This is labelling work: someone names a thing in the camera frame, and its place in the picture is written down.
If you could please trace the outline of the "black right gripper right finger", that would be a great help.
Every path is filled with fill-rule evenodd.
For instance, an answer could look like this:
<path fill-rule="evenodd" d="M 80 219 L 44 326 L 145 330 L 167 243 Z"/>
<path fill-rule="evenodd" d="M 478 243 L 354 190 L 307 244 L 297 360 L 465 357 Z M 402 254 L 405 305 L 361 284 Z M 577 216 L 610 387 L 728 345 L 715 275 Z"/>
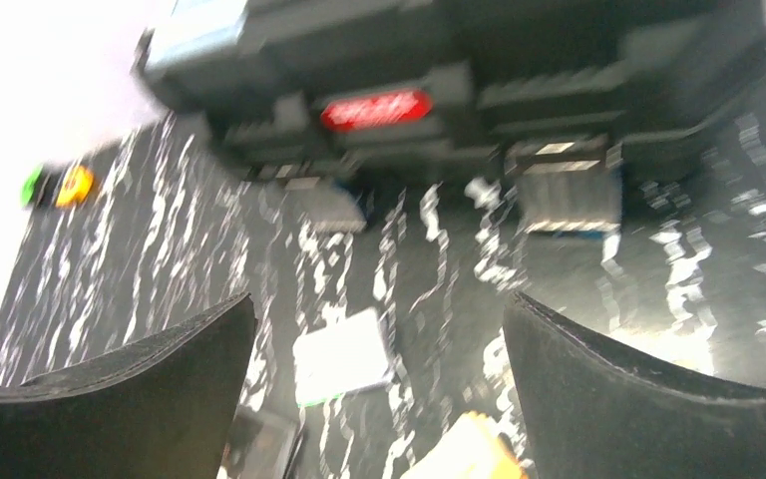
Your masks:
<path fill-rule="evenodd" d="M 503 331 L 543 478 L 766 478 L 766 389 L 661 360 L 514 293 Z"/>

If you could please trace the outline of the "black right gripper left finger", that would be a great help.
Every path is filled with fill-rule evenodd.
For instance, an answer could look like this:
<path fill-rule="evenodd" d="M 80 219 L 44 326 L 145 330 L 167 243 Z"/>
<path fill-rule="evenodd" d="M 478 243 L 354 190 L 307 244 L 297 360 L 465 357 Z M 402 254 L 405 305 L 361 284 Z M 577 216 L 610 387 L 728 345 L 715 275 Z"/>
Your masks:
<path fill-rule="evenodd" d="M 0 478 L 212 478 L 252 353 L 250 296 L 0 386 Z"/>

